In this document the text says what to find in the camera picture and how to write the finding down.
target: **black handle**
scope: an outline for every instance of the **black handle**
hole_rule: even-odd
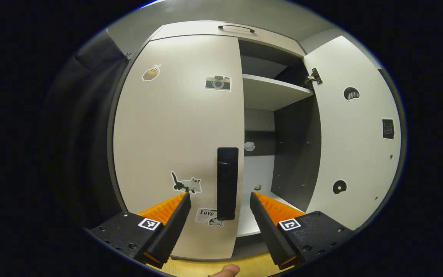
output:
[[[251,29],[249,27],[244,27],[244,26],[237,26],[237,25],[230,25],[230,24],[223,24],[223,25],[218,25],[218,28],[223,29],[223,27],[225,26],[233,26],[233,27],[239,27],[239,28],[246,28],[249,29],[251,31],[251,33],[255,33],[254,29]]]
[[[235,219],[239,149],[218,148],[217,210],[218,220]]]

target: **white cabinet door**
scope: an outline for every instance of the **white cabinet door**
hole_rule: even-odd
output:
[[[302,47],[294,39],[261,28],[220,21],[185,21],[167,24],[162,26],[151,40],[178,35],[229,35],[248,42],[271,46],[297,57],[305,56]]]
[[[158,70],[144,76],[158,65]],[[230,78],[230,89],[206,89],[206,78],[214,75]],[[192,208],[173,256],[231,257],[239,221],[243,145],[244,93],[237,38],[190,35],[149,42],[118,100],[114,162],[130,212],[178,195],[171,172],[179,182],[193,185]],[[218,147],[239,148],[236,217],[210,225],[208,220],[197,222],[196,214],[200,208],[217,208]]]
[[[322,78],[322,84],[313,82],[322,131],[320,167],[306,212],[321,210],[355,230],[392,184],[401,144],[397,107],[376,67],[343,36],[303,60],[309,74],[317,68]],[[348,87],[359,97],[355,93],[355,98],[345,98]],[[383,118],[394,123],[393,140],[383,138]],[[336,194],[338,180],[345,181],[346,191],[339,185],[341,192]]]

